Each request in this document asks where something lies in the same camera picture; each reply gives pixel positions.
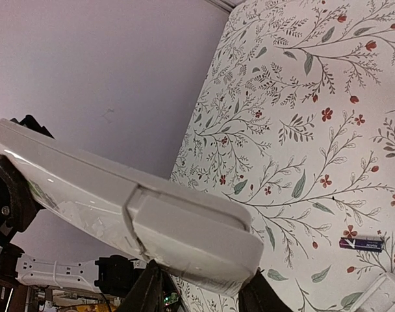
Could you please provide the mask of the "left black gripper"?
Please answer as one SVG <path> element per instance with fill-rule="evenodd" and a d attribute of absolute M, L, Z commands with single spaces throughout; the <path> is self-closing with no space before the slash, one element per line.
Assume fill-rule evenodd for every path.
<path fill-rule="evenodd" d="M 0 154 L 0 260 L 3 248 L 28 228 L 41 209 L 23 174 Z"/>

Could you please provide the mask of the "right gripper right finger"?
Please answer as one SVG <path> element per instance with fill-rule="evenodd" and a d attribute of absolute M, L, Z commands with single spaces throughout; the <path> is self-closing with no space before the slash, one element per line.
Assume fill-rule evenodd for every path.
<path fill-rule="evenodd" d="M 238 293 L 239 312 L 292 312 L 276 294 L 262 270 L 257 269 L 252 280 Z"/>

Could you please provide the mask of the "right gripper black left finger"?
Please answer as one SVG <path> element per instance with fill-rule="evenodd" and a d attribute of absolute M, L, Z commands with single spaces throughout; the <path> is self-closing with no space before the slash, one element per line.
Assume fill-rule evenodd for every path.
<path fill-rule="evenodd" d="M 141 273 L 118 311 L 179 311 L 180 295 L 167 273 L 156 261 L 150 261 Z"/>

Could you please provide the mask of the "white remote with screen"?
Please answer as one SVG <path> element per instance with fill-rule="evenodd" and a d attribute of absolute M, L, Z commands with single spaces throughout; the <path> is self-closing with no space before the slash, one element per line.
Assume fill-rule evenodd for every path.
<path fill-rule="evenodd" d="M 37 128 L 12 124 L 20 133 L 25 130 L 33 135 L 39 133 Z M 70 170 L 74 164 L 71 156 L 80 152 L 93 154 L 65 146 L 48 134 L 38 138 L 36 144 L 22 144 L 12 133 L 1 129 L 0 149 L 6 154 L 17 153 L 54 176 L 54 182 L 46 182 L 42 187 L 53 193 L 63 212 L 45 210 L 101 242 L 108 235 L 123 237 L 105 213 L 72 204 L 72 191 L 58 193 L 62 181 L 75 183 L 83 190 L 98 185 L 80 181 L 79 173 Z M 163 270 L 202 289 L 224 296 L 236 295 L 255 275 L 263 252 L 261 240 L 251 233 L 251 215 L 247 209 L 144 172 L 138 171 L 138 179 L 138 188 L 125 189 L 127 201 L 118 203 L 116 210 L 122 215 L 123 228 L 133 229 L 146 263 L 154 260 Z M 117 255 L 126 256 L 117 251 Z"/>

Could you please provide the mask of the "purple black AA battery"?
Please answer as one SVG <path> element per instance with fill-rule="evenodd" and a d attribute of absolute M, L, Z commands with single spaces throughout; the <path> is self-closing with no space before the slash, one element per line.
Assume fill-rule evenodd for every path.
<path fill-rule="evenodd" d="M 384 243 L 381 240 L 341 238 L 339 247 L 347 250 L 381 253 Z"/>

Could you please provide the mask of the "plain white remote control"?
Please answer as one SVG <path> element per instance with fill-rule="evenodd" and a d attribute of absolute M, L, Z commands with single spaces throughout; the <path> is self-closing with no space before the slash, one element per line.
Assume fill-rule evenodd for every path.
<path fill-rule="evenodd" d="M 351 306 L 357 312 L 395 312 L 395 274 L 378 277 Z"/>

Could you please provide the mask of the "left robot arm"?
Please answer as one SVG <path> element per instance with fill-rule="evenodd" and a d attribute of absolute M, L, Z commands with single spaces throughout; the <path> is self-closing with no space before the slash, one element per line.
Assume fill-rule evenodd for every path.
<path fill-rule="evenodd" d="M 24 133 L 12 122 L 0 122 L 0 129 L 12 133 L 22 144 L 36 144 L 46 135 L 45 128 L 38 126 L 39 133 Z M 112 255 L 95 261 L 65 264 L 42 261 L 31 257 L 10 243 L 17 232 L 24 232 L 38 211 L 49 209 L 59 215 L 63 209 L 53 198 L 52 192 L 42 187 L 55 178 L 40 166 L 34 166 L 17 153 L 6 154 L 0 149 L 0 274 L 13 278 L 22 285 L 53 286 L 65 289 L 83 289 L 92 293 L 124 297 L 135 283 L 138 272 L 146 258 L 133 229 L 122 226 L 122 215 L 117 212 L 118 203 L 125 204 L 125 189 L 135 191 L 139 186 L 138 171 L 125 168 L 107 159 L 80 152 L 71 156 L 71 172 L 79 173 L 80 181 L 97 183 L 96 187 L 83 190 L 75 183 L 62 181 L 59 194 L 69 190 L 74 193 L 72 204 L 105 213 L 116 223 L 121 239 L 111 235 L 102 241 L 119 249 L 126 256 Z"/>

